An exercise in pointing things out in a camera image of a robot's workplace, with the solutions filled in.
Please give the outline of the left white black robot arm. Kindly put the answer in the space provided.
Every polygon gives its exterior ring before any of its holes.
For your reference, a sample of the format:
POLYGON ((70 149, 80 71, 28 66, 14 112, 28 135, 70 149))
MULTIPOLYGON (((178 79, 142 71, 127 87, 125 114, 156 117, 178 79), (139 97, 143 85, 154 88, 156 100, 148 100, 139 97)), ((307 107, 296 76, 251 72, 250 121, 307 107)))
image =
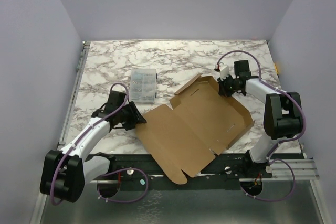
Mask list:
POLYGON ((85 184, 99 176, 110 179, 115 175, 111 155, 90 154, 98 142, 118 124, 128 131, 145 123, 146 119, 135 103, 129 101, 127 92, 110 91, 107 102, 92 113, 89 123, 74 140, 46 154, 40 192, 52 199, 76 202, 85 184))

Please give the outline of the brown cardboard box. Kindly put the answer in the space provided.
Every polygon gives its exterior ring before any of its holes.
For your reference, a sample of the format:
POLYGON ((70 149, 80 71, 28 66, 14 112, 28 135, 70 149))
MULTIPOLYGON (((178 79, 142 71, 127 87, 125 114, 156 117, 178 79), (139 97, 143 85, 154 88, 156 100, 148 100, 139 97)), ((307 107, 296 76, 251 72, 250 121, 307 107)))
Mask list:
POLYGON ((150 153, 183 156, 221 154, 253 126, 250 112, 235 98, 218 94, 212 76, 197 74, 170 99, 143 115, 136 135, 150 153))

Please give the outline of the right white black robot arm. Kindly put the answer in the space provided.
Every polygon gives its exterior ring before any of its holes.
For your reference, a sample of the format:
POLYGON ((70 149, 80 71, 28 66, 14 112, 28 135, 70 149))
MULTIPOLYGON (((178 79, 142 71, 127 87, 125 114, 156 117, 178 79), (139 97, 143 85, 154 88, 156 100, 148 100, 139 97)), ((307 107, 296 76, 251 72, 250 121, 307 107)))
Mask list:
POLYGON ((275 88, 263 81, 261 75, 253 76, 247 60, 234 62, 234 77, 228 65, 217 65, 215 71, 219 72, 219 95, 252 95, 265 105, 264 133, 255 146, 244 154, 241 164, 242 173, 246 177, 254 177, 266 168, 279 145, 296 140, 304 133, 306 118, 300 94, 275 88))

